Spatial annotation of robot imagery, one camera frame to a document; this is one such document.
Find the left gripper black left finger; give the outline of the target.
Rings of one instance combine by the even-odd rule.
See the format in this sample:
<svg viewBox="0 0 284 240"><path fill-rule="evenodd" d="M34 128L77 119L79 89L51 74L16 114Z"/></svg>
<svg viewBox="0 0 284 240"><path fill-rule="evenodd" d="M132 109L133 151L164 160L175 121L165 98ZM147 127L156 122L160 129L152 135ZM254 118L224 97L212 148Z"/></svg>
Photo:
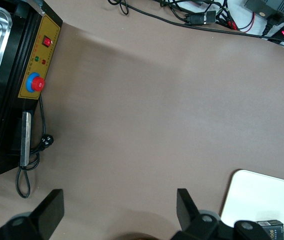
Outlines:
<svg viewBox="0 0 284 240"><path fill-rule="evenodd" d="M0 240L48 240L64 217L64 192L52 190L32 211L0 228Z"/></svg>

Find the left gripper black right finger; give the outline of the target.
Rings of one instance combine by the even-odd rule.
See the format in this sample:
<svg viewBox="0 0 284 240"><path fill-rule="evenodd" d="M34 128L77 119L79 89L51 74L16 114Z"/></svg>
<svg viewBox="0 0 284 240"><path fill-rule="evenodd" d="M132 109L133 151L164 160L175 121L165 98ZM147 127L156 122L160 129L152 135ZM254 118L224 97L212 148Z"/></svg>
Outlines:
<svg viewBox="0 0 284 240"><path fill-rule="evenodd" d="M232 240L233 228L210 210L199 210L185 188L176 195L176 213L183 240Z"/></svg>

